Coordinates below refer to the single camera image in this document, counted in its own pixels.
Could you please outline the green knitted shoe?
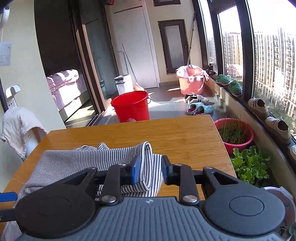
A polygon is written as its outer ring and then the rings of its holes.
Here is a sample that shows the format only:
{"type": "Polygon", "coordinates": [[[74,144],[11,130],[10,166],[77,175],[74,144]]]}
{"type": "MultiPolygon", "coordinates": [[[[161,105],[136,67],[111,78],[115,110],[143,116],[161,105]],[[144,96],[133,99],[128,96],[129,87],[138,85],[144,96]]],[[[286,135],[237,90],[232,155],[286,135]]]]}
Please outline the green knitted shoe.
{"type": "Polygon", "coordinates": [[[228,89],[233,96],[238,97],[242,95],[242,87],[236,80],[233,80],[228,84],[228,89]]]}
{"type": "Polygon", "coordinates": [[[227,86],[230,82],[231,80],[224,74],[219,74],[216,78],[216,83],[222,86],[227,86]]]}

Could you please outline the green leafy plant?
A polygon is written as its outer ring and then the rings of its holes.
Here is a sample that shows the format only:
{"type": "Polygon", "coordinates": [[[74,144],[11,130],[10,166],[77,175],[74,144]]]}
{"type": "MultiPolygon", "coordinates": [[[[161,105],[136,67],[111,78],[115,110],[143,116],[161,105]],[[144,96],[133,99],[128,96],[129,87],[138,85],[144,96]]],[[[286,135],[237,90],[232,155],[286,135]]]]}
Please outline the green leafy plant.
{"type": "Polygon", "coordinates": [[[262,187],[269,179],[271,155],[267,149],[251,146],[240,151],[234,148],[232,155],[231,162],[238,179],[257,187],[262,187]]]}

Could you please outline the beige sneaker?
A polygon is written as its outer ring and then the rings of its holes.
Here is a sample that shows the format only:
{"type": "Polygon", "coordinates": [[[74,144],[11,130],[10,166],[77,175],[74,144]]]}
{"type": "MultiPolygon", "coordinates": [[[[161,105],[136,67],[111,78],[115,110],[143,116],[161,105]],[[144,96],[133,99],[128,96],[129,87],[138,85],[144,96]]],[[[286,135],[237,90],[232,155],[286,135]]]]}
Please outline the beige sneaker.
{"type": "Polygon", "coordinates": [[[269,117],[269,111],[266,103],[261,98],[251,98],[248,101],[250,110],[255,113],[260,119],[265,120],[269,117]]]}
{"type": "Polygon", "coordinates": [[[287,123],[282,118],[269,116],[265,119],[265,126],[273,133],[283,144],[290,144],[291,134],[287,123]]]}

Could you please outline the red plastic bucket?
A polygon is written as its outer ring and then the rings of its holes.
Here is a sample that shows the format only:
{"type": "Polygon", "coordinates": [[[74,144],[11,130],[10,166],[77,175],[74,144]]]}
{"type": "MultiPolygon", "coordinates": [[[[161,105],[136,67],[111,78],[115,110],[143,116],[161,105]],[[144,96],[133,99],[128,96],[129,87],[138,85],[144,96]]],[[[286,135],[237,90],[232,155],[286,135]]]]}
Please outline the red plastic bucket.
{"type": "Polygon", "coordinates": [[[149,120],[149,95],[146,91],[121,94],[111,101],[120,123],[149,120]]]}

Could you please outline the green knitted shoe far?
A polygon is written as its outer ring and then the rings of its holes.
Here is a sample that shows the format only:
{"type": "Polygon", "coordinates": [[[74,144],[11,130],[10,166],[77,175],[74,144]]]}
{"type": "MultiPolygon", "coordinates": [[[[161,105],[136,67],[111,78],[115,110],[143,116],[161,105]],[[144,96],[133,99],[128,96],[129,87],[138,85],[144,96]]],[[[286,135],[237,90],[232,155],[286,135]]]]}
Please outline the green knitted shoe far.
{"type": "Polygon", "coordinates": [[[222,86],[227,86],[230,82],[231,80],[224,74],[219,74],[216,78],[216,83],[222,86]]]}

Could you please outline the white wall socket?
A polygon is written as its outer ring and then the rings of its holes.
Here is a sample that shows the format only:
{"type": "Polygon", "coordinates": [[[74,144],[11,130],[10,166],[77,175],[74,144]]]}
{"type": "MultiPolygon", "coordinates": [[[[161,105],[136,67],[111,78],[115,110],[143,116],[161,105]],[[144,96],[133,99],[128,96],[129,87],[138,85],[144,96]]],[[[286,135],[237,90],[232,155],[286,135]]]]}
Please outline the white wall socket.
{"type": "Polygon", "coordinates": [[[0,66],[10,66],[11,42],[5,41],[0,44],[0,66]]]}

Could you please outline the white trash bin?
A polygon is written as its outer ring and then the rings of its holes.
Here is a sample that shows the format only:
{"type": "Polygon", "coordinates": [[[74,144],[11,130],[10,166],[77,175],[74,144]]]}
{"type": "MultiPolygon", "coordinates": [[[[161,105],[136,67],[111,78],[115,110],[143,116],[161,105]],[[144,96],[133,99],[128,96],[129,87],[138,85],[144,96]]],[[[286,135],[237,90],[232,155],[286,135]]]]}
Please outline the white trash bin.
{"type": "Polygon", "coordinates": [[[119,75],[118,77],[114,78],[114,82],[119,95],[134,91],[132,77],[130,74],[119,75]]]}

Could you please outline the green knitted shoe near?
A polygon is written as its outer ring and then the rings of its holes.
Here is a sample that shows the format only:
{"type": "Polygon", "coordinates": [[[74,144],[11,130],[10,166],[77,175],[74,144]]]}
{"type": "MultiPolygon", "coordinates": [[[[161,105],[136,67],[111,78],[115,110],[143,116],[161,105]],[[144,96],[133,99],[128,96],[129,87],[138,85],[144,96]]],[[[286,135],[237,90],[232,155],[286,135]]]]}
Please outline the green knitted shoe near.
{"type": "Polygon", "coordinates": [[[236,80],[233,80],[228,84],[228,89],[233,96],[238,97],[242,95],[242,87],[236,80]]]}

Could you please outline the beige sneaker near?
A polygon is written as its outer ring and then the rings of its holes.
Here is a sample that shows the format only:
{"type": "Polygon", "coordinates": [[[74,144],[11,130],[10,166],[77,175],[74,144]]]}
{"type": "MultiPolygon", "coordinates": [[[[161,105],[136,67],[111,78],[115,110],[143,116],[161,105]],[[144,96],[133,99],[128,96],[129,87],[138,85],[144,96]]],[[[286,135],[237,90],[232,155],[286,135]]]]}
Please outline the beige sneaker near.
{"type": "Polygon", "coordinates": [[[291,134],[287,123],[282,118],[269,116],[265,119],[265,126],[273,133],[283,144],[290,144],[291,134]]]}

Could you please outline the red basin with grass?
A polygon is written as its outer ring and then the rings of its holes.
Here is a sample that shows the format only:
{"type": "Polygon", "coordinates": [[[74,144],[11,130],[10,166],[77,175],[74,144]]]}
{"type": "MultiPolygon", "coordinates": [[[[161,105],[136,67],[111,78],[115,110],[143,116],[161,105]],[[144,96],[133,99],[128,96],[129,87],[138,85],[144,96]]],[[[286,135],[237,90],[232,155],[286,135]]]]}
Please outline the red basin with grass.
{"type": "Polygon", "coordinates": [[[221,118],[214,125],[229,155],[233,149],[242,151],[250,146],[254,139],[254,131],[249,124],[236,118],[221,118]]]}

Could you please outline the pink plastic bucket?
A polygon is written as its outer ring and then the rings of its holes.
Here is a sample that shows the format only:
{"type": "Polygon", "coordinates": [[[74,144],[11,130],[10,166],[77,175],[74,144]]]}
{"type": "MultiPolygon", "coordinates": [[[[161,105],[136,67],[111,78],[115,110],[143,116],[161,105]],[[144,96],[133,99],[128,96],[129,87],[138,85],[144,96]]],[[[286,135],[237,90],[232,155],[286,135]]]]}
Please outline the pink plastic bucket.
{"type": "Polygon", "coordinates": [[[205,82],[209,80],[209,75],[205,70],[196,65],[180,66],[176,70],[179,80],[181,94],[202,94],[205,82]]]}

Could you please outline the blue slipper pair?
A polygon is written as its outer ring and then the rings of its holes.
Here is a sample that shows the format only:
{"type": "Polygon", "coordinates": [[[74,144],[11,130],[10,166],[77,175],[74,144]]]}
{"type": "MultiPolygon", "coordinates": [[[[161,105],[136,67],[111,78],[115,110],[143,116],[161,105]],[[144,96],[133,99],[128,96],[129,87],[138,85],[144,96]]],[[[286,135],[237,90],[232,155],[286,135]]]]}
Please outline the blue slipper pair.
{"type": "Polygon", "coordinates": [[[191,103],[186,113],[188,115],[203,115],[211,114],[214,111],[212,105],[204,105],[202,102],[191,103]]]}

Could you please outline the bed with pink sheet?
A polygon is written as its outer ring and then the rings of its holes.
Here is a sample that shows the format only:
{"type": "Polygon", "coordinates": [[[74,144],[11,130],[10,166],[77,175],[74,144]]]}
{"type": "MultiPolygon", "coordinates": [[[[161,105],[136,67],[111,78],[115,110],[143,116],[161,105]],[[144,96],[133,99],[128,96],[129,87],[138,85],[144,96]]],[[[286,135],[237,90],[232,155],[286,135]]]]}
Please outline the bed with pink sheet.
{"type": "Polygon", "coordinates": [[[63,121],[67,121],[90,100],[84,77],[76,69],[61,71],[46,77],[51,95],[63,121]]]}

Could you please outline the grey black striped shirt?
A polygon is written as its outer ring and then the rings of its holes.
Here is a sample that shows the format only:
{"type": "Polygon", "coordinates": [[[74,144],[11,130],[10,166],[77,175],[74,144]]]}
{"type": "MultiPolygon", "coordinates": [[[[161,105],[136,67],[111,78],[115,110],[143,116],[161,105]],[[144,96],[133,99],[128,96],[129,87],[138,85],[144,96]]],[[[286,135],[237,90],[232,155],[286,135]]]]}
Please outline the grey black striped shirt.
{"type": "Polygon", "coordinates": [[[129,148],[110,149],[105,143],[101,143],[98,147],[82,146],[74,150],[45,151],[18,198],[86,168],[96,167],[99,171],[105,171],[115,164],[128,164],[134,157],[140,158],[139,178],[135,185],[123,186],[122,194],[133,197],[157,196],[163,181],[162,157],[152,152],[150,143],[144,142],[129,148]]]}

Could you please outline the beige sneaker far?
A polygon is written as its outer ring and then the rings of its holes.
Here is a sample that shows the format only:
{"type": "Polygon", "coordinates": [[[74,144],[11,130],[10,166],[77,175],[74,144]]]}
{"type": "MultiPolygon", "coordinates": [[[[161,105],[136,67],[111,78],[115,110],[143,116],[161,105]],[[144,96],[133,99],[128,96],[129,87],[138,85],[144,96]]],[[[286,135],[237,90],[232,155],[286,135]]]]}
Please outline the beige sneaker far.
{"type": "Polygon", "coordinates": [[[251,98],[248,101],[250,110],[255,113],[260,119],[265,120],[269,117],[269,111],[266,103],[261,98],[251,98]]]}

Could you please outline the grey slipper pair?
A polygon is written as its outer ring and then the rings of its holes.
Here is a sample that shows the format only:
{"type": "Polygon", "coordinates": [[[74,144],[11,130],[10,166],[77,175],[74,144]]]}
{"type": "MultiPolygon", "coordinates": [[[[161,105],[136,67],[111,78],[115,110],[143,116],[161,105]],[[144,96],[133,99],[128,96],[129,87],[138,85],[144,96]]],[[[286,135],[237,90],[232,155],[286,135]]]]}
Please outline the grey slipper pair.
{"type": "Polygon", "coordinates": [[[209,102],[208,98],[203,97],[202,95],[196,94],[194,92],[192,92],[191,94],[186,94],[184,96],[183,101],[184,103],[187,103],[187,104],[198,103],[198,102],[202,102],[202,103],[209,102]]]}

